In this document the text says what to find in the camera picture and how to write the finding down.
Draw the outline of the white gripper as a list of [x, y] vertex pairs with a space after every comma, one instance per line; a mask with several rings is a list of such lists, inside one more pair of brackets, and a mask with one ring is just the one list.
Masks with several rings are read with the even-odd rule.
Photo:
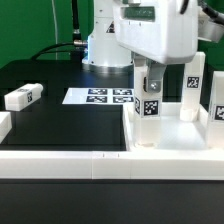
[[166, 65], [188, 63], [196, 54], [197, 0], [113, 0], [113, 15], [118, 43], [133, 52], [135, 67], [147, 65], [147, 93], [162, 90]]

